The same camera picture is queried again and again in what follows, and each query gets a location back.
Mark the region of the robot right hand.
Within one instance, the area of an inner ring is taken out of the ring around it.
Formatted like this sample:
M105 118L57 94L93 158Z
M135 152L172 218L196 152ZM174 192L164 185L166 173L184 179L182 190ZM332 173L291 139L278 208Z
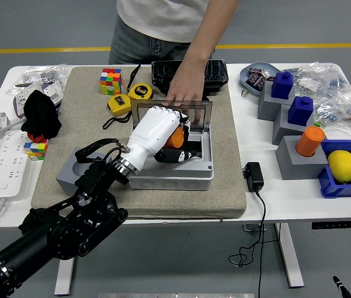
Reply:
M343 298L351 298L351 293L349 290L344 286L341 280L337 276L333 276L333 281L337 286L338 290L340 291Z

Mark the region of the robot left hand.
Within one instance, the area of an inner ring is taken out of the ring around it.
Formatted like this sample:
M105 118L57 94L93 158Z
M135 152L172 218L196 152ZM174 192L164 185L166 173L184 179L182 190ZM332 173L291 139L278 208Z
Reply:
M181 112L153 106L131 133L123 153L123 164L133 174L142 171L149 157L160 163L182 163L197 155L194 150L181 147L189 135L189 117Z

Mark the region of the person's left hand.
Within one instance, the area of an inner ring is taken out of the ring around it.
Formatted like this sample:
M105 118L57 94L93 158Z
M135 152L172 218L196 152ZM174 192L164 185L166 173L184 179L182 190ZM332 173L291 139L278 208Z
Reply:
M201 101L203 98L204 73L207 62L184 59L177 69L168 90L167 101Z

